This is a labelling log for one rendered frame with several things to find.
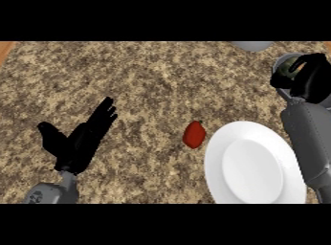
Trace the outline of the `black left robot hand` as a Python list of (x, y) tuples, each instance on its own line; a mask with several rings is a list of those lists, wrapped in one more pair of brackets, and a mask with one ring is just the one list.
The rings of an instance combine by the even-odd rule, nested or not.
[(43, 148), (56, 158), (56, 171), (68, 171), (74, 175), (84, 172), (115, 119), (114, 100), (105, 97), (87, 121), (78, 124), (68, 136), (49, 122), (38, 123)]

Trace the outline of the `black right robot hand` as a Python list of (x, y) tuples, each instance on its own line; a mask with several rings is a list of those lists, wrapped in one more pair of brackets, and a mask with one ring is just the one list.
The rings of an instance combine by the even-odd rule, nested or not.
[(320, 103), (331, 94), (331, 63), (323, 53), (289, 57), (271, 74), (270, 85), (289, 96)]

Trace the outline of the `grey round bowl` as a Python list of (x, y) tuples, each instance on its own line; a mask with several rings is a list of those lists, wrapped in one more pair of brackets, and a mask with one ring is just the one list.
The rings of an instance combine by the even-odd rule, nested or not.
[(271, 46), (273, 42), (271, 41), (232, 41), (232, 44), (245, 51), (260, 52)]

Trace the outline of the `red pepper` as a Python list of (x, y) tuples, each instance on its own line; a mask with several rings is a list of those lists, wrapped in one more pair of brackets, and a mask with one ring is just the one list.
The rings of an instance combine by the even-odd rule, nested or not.
[(205, 140), (205, 128), (201, 121), (193, 121), (183, 132), (181, 142), (190, 147), (196, 148)]

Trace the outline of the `white round plate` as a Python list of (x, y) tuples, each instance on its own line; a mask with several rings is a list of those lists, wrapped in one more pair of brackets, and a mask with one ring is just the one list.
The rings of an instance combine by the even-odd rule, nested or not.
[(226, 124), (209, 138), (204, 170), (218, 204), (304, 204), (307, 186), (294, 151), (257, 122)]

